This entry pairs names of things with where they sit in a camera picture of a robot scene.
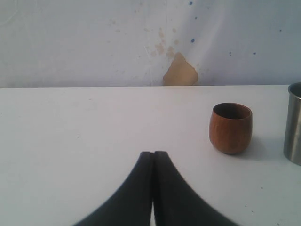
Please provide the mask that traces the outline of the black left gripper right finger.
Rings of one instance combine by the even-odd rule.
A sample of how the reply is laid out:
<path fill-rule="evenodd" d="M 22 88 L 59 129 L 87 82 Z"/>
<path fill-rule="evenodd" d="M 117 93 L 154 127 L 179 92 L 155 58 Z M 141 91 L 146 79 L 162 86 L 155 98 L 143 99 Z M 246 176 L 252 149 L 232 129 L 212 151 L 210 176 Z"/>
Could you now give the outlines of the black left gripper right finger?
<path fill-rule="evenodd" d="M 232 225 L 198 196 L 163 151 L 154 153 L 154 215 L 157 226 Z"/>

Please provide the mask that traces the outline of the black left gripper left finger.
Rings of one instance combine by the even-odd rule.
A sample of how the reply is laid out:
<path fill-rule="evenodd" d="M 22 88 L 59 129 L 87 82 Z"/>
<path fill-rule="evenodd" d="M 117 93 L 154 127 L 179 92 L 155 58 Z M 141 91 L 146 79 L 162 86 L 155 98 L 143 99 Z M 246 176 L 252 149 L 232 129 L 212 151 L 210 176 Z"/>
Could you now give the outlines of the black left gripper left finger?
<path fill-rule="evenodd" d="M 154 154 L 141 152 L 117 191 L 77 226 L 149 226 L 152 211 Z"/>

